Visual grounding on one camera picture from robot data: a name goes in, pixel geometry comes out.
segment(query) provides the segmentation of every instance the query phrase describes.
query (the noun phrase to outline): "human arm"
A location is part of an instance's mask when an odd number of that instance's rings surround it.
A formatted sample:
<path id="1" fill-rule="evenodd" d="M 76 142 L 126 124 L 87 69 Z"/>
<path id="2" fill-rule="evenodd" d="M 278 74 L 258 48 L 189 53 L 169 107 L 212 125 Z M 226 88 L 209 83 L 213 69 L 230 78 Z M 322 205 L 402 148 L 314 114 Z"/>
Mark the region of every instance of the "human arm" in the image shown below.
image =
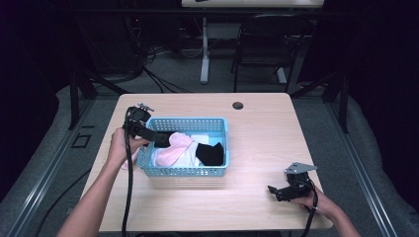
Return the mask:
<path id="1" fill-rule="evenodd" d="M 315 188 L 318 195 L 318 203 L 316 213 L 326 216 L 336 227 L 340 237 L 358 237 L 361 236 L 352 223 L 349 216 L 339 207 L 333 200 L 327 197 L 321 190 Z M 292 199 L 291 202 L 306 206 L 313 205 L 313 192 L 309 197 L 301 197 Z"/>
<path id="2" fill-rule="evenodd" d="M 131 151 L 147 144 L 145 139 L 129 139 Z M 114 181 L 126 160 L 125 131 L 117 128 L 112 135 L 108 158 L 95 182 L 77 203 L 57 236 L 97 236 Z"/>

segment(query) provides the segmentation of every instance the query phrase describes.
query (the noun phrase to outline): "white desk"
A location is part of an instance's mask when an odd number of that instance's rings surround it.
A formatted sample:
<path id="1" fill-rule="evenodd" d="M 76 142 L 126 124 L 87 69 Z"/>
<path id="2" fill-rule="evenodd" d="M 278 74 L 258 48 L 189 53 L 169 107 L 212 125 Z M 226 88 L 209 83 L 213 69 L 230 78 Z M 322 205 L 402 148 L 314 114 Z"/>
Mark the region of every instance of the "white desk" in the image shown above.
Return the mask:
<path id="1" fill-rule="evenodd" d="M 324 0 L 182 0 L 186 8 L 321 8 Z M 208 23 L 203 20 L 203 65 L 201 68 L 201 83 L 209 80 L 210 55 L 208 51 Z"/>
<path id="2" fill-rule="evenodd" d="M 153 117 L 224 117 L 230 164 L 223 177 L 148 178 L 134 167 L 128 231 L 239 231 L 303 229 L 306 211 L 278 202 L 267 186 L 288 187 L 284 170 L 292 162 L 312 165 L 290 96 L 283 93 L 138 94 L 117 103 L 84 193 L 104 165 L 111 135 L 126 109 L 143 102 Z M 232 107 L 244 105 L 242 110 Z M 321 189 L 315 171 L 308 172 Z M 126 206 L 127 171 L 120 170 L 100 231 L 120 231 Z M 332 222 L 316 215 L 311 228 Z"/>

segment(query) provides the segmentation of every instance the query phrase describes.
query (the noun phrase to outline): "blue plastic basket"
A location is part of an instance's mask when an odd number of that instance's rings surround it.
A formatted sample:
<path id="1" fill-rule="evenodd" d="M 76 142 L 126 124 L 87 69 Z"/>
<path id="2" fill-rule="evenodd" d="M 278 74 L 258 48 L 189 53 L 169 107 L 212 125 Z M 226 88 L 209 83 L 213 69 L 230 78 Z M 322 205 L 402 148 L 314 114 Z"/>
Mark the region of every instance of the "blue plastic basket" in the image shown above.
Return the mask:
<path id="1" fill-rule="evenodd" d="M 220 142 L 224 148 L 224 162 L 221 166 L 154 166 L 151 162 L 151 155 L 157 148 L 154 147 L 154 142 L 151 142 L 148 147 L 138 153 L 137 159 L 137 165 L 147 176 L 208 177 L 224 175 L 230 159 L 228 125 L 225 118 L 151 118 L 146 127 L 157 132 L 178 131 L 187 135 L 204 133 L 209 137 L 209 145 L 216 145 Z"/>

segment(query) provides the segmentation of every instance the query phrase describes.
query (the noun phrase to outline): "chair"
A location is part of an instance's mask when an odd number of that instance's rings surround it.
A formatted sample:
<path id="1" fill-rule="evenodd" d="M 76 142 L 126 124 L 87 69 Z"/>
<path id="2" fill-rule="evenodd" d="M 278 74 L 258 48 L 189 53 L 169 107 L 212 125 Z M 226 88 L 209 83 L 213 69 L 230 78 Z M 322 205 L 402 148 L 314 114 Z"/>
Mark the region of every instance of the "chair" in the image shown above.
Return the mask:
<path id="1" fill-rule="evenodd" d="M 301 40 L 309 31 L 309 21 L 301 16 L 258 14 L 240 26 L 231 73 L 237 92 L 238 69 L 243 67 L 289 68 L 285 92 L 293 75 L 293 65 Z"/>

